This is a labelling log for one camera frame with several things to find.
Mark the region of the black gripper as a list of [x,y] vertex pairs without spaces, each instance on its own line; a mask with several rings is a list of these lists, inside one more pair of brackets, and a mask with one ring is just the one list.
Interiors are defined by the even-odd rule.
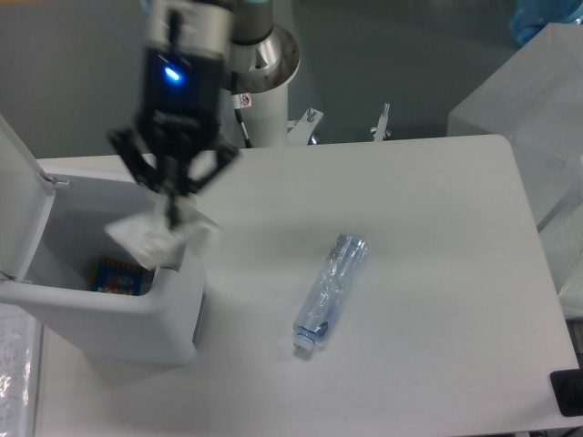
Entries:
[[[166,198],[162,215],[169,228],[184,221],[179,201],[197,195],[240,154],[224,136],[218,136],[223,78],[224,59],[220,56],[172,53],[148,47],[143,94],[135,122],[138,132],[123,127],[107,133],[108,142],[135,181]],[[154,165],[142,156],[138,133],[154,155]],[[210,146],[210,166],[193,178],[192,164]],[[169,157],[176,153],[177,174]]]

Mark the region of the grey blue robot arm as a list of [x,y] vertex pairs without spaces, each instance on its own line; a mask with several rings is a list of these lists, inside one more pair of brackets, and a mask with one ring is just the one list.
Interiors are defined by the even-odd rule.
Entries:
[[270,1],[150,3],[137,114],[108,139],[136,182],[163,196],[169,228],[244,148],[286,144],[300,62]]

